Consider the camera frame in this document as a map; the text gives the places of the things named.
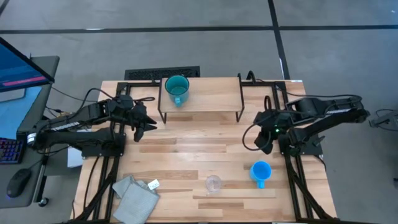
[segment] tag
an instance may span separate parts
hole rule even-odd
[[[152,181],[151,183],[148,184],[148,187],[149,187],[150,190],[154,190],[158,186],[160,186],[160,183],[157,180],[154,180],[154,181]]]

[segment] floor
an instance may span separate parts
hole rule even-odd
[[[263,79],[303,80],[308,94],[358,94],[371,119],[378,109],[398,109],[394,0],[2,2],[0,36],[24,54],[60,56],[55,87],[73,96],[83,97],[103,80],[122,80],[126,69],[199,65],[203,77],[252,70]],[[280,27],[274,31],[270,26],[276,19]],[[157,29],[162,27],[171,27],[170,32]],[[227,28],[183,32],[178,27]],[[47,105],[72,111],[80,102],[52,91]],[[338,216],[396,223],[396,133],[363,123],[342,124],[324,134]],[[0,210],[2,223],[67,220],[77,182],[78,172],[49,178],[47,207]]]

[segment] computer monitor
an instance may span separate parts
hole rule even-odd
[[[54,82],[54,79],[0,37],[0,101],[20,96],[22,90]]]

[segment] wooden table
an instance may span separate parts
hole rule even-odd
[[[285,81],[287,91],[305,94],[301,82]],[[103,82],[101,89],[114,95],[117,81]],[[158,97],[159,87],[134,87],[133,98]],[[118,180],[133,175],[136,180],[158,179],[160,200],[148,222],[270,222],[294,221],[285,161],[277,141],[271,154],[248,151],[242,145],[244,130],[258,111],[264,111],[264,96],[272,96],[269,87],[244,87],[245,110],[239,123],[234,113],[170,113],[167,124],[161,122],[157,100],[145,102],[148,115],[158,129],[149,131],[139,143],[126,128],[127,145],[120,159]],[[99,99],[106,97],[100,94]],[[289,101],[297,97],[289,95]],[[108,123],[95,128],[109,126]],[[259,127],[252,128],[246,142],[253,142]],[[75,197],[76,215],[83,209],[83,198],[94,158],[84,161]],[[257,160],[268,162],[272,177],[265,189],[257,189],[249,177],[249,168]],[[302,156],[309,191],[327,213],[336,216],[323,164],[313,156]],[[99,159],[88,191],[88,202],[98,188],[102,165]],[[207,194],[205,180],[218,175],[223,186],[217,194]],[[101,203],[100,218],[105,214],[107,192]],[[298,190],[302,216],[305,207]],[[120,200],[114,198],[113,211]]]

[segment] wooden shelf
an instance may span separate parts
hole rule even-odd
[[[241,81],[238,77],[188,78],[189,98],[180,108],[170,99],[165,89],[166,80],[162,79],[159,88],[161,113],[239,112],[244,108]]]

